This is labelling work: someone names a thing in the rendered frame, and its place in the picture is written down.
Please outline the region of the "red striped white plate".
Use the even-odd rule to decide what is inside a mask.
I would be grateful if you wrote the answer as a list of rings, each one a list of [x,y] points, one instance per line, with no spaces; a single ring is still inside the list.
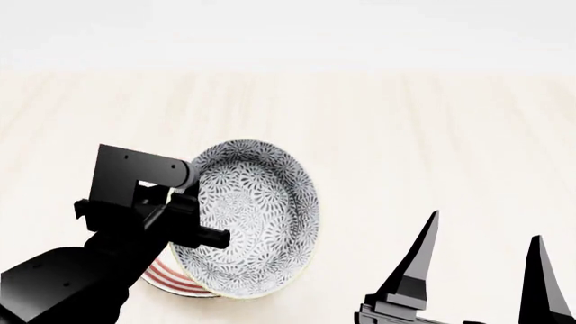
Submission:
[[[150,264],[141,275],[146,283],[179,296],[192,298],[215,298],[216,293],[206,291],[198,283],[188,277],[178,264],[170,245]]]

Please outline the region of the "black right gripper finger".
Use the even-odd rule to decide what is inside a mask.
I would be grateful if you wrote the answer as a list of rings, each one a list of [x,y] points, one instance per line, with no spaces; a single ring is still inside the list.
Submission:
[[[418,234],[407,255],[374,294],[378,302],[388,302],[413,310],[425,310],[428,303],[427,277],[439,226],[434,211]]]
[[[575,324],[541,236],[531,238],[526,255],[518,324]]]

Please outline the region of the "floral patterned black white bowl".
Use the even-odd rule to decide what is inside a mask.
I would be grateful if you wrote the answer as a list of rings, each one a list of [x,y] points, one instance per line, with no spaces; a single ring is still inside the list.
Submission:
[[[319,199],[302,165],[255,139],[222,142],[192,164],[200,173],[200,223],[228,230],[230,242],[224,249],[171,244],[184,273],[232,299],[267,296],[295,280],[320,230]]]

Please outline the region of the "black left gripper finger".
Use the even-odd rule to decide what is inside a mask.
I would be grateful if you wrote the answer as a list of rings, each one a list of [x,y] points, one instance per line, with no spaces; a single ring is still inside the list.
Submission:
[[[198,228],[198,243],[210,248],[225,249],[230,244],[230,231],[200,226]]]

